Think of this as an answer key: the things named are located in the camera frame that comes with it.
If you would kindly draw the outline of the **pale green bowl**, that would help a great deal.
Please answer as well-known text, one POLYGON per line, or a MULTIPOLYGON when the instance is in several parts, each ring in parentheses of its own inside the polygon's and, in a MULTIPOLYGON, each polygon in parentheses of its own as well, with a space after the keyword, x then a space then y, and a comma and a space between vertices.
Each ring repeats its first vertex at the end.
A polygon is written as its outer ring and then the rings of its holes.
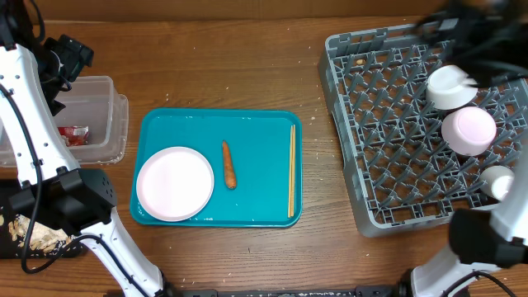
POLYGON ((426 100, 438 110, 449 111, 471 102, 477 95, 476 82, 455 65, 438 68, 427 79, 426 100))

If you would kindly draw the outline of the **red snack wrapper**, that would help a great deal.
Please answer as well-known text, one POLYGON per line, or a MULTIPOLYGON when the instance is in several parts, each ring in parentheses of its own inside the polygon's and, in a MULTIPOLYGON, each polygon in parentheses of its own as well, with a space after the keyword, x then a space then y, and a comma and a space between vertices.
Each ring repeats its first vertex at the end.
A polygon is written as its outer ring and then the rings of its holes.
POLYGON ((83 146, 87 144, 89 135, 88 126, 64 126, 59 127, 59 134, 67 136, 70 146, 83 146))

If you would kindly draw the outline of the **white napkin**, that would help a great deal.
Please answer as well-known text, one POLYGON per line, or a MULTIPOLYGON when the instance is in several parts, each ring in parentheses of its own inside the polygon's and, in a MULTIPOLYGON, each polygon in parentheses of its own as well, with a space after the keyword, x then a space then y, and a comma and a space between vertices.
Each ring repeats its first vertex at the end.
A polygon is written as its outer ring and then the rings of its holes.
POLYGON ((64 135, 60 135, 60 136, 61 136, 61 139, 63 140, 64 144, 66 145, 66 147, 69 147, 70 143, 69 143, 68 137, 64 136, 64 135))

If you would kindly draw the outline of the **small white round plate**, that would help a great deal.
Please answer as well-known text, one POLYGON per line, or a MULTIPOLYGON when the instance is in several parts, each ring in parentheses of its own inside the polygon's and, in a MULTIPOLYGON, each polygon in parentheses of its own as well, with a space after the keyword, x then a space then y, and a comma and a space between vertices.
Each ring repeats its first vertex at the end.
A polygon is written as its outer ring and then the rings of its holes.
POLYGON ((441 134, 457 154, 476 156, 486 151, 496 137, 495 120, 483 109, 468 106, 450 113, 443 121, 441 134))

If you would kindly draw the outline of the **white upside-down cup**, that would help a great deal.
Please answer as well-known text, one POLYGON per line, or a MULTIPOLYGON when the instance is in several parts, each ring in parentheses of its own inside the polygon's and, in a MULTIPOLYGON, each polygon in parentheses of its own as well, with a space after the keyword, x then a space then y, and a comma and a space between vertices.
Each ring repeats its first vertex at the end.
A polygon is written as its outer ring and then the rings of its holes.
POLYGON ((479 177, 479 180, 484 182, 480 189, 487 196, 502 201, 509 192, 514 176, 514 172, 508 167, 487 167, 479 177))

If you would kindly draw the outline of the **grey dish rack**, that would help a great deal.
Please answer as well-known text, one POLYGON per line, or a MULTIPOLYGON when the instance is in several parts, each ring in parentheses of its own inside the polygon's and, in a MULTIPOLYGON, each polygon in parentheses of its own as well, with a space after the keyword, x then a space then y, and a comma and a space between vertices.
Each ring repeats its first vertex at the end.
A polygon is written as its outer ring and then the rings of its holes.
POLYGON ((446 113, 426 99, 427 79, 451 44, 429 47, 410 30, 331 35, 318 65, 356 227, 366 237, 445 224, 458 209, 493 209, 479 176, 493 165, 514 167, 527 138, 527 84, 517 80, 474 98, 497 124, 490 147, 474 157, 452 151, 441 136, 446 113))

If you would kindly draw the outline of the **large white round plate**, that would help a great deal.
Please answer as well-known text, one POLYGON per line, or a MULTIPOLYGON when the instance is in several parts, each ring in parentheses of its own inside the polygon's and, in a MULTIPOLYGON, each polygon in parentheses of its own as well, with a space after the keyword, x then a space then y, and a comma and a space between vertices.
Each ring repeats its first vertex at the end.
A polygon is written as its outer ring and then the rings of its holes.
POLYGON ((171 147, 151 156, 136 178, 136 195, 145 211, 164 222, 179 222, 198 214, 210 201, 215 175, 198 151, 171 147))

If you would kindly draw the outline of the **rice and food scraps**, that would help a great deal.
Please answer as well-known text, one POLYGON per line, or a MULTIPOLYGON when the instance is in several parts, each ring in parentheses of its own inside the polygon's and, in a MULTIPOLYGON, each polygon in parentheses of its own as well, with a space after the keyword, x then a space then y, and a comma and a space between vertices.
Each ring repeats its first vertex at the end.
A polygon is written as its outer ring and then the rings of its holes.
MULTIPOLYGON (((2 248, 23 248, 30 220, 23 215, 16 215, 14 219, 8 219, 1 215, 1 235, 7 240, 2 243, 2 248)), ((43 224, 35 223, 30 240, 32 252, 43 252, 50 254, 56 252, 63 245, 71 243, 72 237, 68 236, 62 229, 53 230, 43 224)))

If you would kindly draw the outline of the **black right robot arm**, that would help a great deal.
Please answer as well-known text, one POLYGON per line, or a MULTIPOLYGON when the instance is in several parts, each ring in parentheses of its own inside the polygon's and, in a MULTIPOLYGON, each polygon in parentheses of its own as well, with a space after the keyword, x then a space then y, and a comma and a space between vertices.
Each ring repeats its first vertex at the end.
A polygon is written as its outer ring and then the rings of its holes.
MULTIPOLYGON (((434 45, 453 40, 446 61, 464 70, 477 87, 496 87, 527 77, 527 3, 448 1, 422 18, 412 32, 434 45)), ((449 242, 429 262, 407 271, 383 296, 456 296, 495 271, 527 262, 527 150, 516 162, 515 179, 491 211, 458 210, 449 242)))

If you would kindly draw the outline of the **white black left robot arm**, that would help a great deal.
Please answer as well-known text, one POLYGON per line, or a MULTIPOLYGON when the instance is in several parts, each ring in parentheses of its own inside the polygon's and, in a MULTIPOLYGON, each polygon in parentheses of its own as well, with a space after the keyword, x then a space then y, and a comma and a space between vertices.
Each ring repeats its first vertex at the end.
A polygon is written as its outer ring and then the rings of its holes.
POLYGON ((126 296, 174 296, 163 272, 139 250, 122 224, 117 197, 101 169, 83 168, 72 155, 53 117, 92 50, 70 37, 33 31, 22 1, 1 3, 1 121, 16 159, 18 191, 10 209, 27 217, 21 269, 39 273, 81 243, 98 257, 126 296), (45 264, 27 264, 35 224, 61 229, 71 237, 45 264))

